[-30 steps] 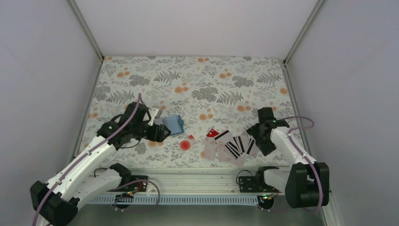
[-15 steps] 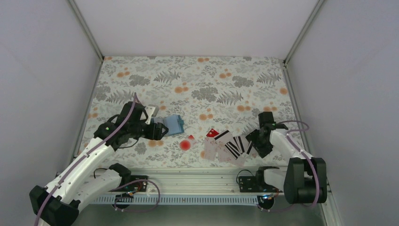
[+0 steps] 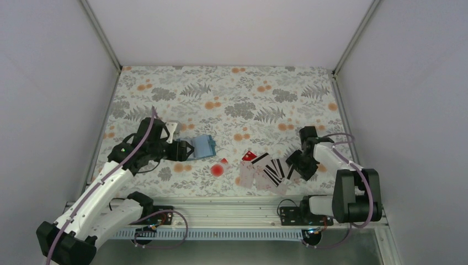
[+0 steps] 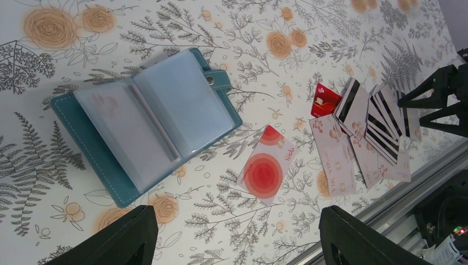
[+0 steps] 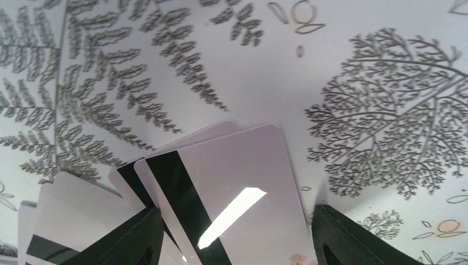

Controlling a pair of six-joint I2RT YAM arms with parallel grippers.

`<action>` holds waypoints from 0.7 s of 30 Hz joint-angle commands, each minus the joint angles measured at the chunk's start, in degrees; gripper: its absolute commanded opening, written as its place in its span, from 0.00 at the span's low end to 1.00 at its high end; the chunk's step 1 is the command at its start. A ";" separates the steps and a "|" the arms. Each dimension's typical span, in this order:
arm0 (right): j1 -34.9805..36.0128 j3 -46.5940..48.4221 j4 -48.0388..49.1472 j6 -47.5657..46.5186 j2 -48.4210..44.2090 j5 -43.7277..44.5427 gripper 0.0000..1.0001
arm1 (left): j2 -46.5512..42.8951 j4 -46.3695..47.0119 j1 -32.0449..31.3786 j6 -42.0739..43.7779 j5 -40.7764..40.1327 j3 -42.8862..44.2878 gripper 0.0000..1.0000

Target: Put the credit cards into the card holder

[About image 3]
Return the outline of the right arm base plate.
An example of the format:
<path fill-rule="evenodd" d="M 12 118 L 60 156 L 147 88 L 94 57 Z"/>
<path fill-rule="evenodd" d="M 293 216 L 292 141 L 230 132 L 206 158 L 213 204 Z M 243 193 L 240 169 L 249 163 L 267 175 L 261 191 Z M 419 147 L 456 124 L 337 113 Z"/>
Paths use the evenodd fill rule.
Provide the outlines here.
<path fill-rule="evenodd" d="M 277 210 L 282 226 L 332 226 L 333 219 L 326 215 L 316 215 L 308 209 L 297 206 L 281 206 Z"/>

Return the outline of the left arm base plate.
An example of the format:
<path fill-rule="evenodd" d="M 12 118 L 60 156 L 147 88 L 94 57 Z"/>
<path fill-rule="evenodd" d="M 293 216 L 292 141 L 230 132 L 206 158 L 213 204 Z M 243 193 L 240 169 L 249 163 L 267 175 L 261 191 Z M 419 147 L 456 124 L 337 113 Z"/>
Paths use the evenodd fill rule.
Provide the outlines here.
<path fill-rule="evenodd" d="M 142 216 L 131 225 L 171 225 L 174 210 L 169 205 L 154 205 L 151 210 L 144 210 Z"/>

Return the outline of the teal card holder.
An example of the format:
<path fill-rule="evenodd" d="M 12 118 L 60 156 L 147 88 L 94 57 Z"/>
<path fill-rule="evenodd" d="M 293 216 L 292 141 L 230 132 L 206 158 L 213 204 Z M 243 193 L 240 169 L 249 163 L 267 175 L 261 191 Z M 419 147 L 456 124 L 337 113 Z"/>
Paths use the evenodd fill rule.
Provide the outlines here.
<path fill-rule="evenodd" d="M 211 135 L 199 135 L 192 138 L 179 138 L 178 142 L 185 141 L 188 147 L 187 161 L 200 160 L 216 156 L 216 142 Z"/>

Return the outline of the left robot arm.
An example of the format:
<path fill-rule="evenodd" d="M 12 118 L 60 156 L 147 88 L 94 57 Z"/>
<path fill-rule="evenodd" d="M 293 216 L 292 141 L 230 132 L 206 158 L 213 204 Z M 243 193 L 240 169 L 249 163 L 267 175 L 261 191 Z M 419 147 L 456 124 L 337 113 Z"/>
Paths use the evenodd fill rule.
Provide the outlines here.
<path fill-rule="evenodd" d="M 175 140 L 177 122 L 144 118 L 136 133 L 114 146 L 98 177 L 73 205 L 54 222 L 42 222 L 36 230 L 46 264 L 90 264 L 98 249 L 121 228 L 142 225 L 141 232 L 170 224 L 172 208 L 158 208 L 153 199 L 140 193 L 129 194 L 115 210 L 103 210 L 121 187 L 151 161 L 187 161 L 195 148 Z"/>

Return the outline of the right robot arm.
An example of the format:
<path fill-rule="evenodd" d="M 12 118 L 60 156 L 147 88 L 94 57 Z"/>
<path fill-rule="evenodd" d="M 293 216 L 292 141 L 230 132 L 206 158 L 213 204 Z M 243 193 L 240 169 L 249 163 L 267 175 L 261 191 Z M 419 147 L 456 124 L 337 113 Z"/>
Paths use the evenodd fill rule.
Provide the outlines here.
<path fill-rule="evenodd" d="M 318 136 L 314 126 L 299 131 L 301 149 L 286 162 L 293 172 L 309 181 L 324 166 L 335 174 L 332 195 L 309 195 L 302 202 L 299 218 L 312 225 L 320 216 L 332 217 L 339 223 L 362 228 L 379 221 L 383 215 L 379 174 L 347 159 L 338 151 L 338 142 L 331 136 Z"/>

